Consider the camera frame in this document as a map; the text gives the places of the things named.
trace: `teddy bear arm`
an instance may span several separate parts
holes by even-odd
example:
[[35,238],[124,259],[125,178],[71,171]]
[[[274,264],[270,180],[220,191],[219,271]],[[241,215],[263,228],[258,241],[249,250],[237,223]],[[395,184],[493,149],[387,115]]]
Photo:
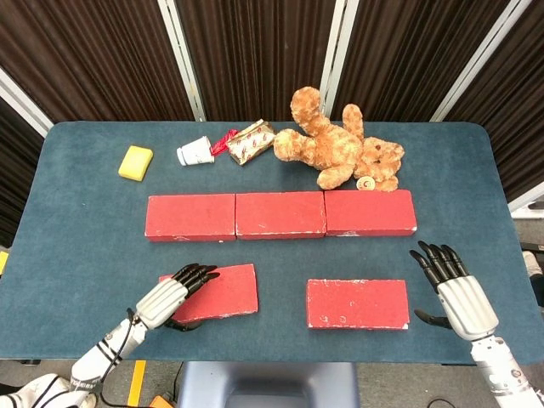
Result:
[[323,190],[336,189],[340,184],[348,181],[354,172],[354,167],[344,164],[322,170],[317,178],[317,184]]
[[359,140],[365,137],[363,128],[363,114],[361,113],[359,106],[349,104],[343,108],[342,112],[343,128],[348,132],[357,136]]

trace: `red brick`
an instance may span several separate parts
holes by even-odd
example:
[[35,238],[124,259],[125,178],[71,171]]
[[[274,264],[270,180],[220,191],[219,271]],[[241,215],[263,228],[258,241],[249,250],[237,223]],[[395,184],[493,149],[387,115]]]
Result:
[[[257,280],[252,264],[217,268],[215,272],[221,275],[187,299],[174,314],[175,321],[223,319],[258,311]],[[170,276],[161,276],[160,281]]]
[[150,241],[233,241],[235,195],[152,195],[145,236]]
[[416,214],[409,190],[325,192],[327,235],[412,235]]
[[410,323],[403,280],[308,280],[308,327],[406,330]]
[[236,195],[236,236],[241,240],[321,238],[325,233],[321,191]]

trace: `red ribbon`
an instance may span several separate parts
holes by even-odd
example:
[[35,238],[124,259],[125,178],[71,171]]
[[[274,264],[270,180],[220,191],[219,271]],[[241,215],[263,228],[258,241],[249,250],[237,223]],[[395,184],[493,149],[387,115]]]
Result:
[[218,140],[211,148],[212,156],[219,156],[227,150],[227,142],[234,138],[240,131],[230,129],[220,140]]

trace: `yellow sponge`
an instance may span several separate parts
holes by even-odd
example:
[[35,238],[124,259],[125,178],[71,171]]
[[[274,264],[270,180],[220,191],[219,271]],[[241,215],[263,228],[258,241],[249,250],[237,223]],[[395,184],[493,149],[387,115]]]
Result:
[[4,251],[0,251],[0,276],[2,276],[3,269],[6,267],[6,263],[8,262],[8,253]]
[[119,167],[119,175],[126,179],[142,181],[153,158],[153,151],[144,147],[130,146]]

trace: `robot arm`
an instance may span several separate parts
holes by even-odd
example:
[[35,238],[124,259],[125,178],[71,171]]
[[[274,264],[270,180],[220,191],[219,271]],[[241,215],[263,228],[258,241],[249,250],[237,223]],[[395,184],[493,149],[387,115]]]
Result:
[[450,247],[418,244],[427,257],[416,251],[410,255],[423,269],[447,317],[416,310],[417,317],[431,326],[452,329],[472,343],[474,362],[501,408],[542,408],[541,393],[529,384],[504,340],[493,336],[499,320],[476,278]]
[[206,282],[218,277],[219,273],[212,272],[216,268],[192,263],[155,286],[136,304],[135,313],[129,310],[128,318],[74,364],[71,390],[94,390],[122,359],[145,340],[148,330],[162,326],[187,298]]
[[71,380],[48,374],[15,394],[1,396],[0,408],[92,408],[106,376],[144,340],[148,330],[165,324],[187,298],[217,278],[216,266],[192,263],[156,285],[128,317],[91,348],[71,369]]

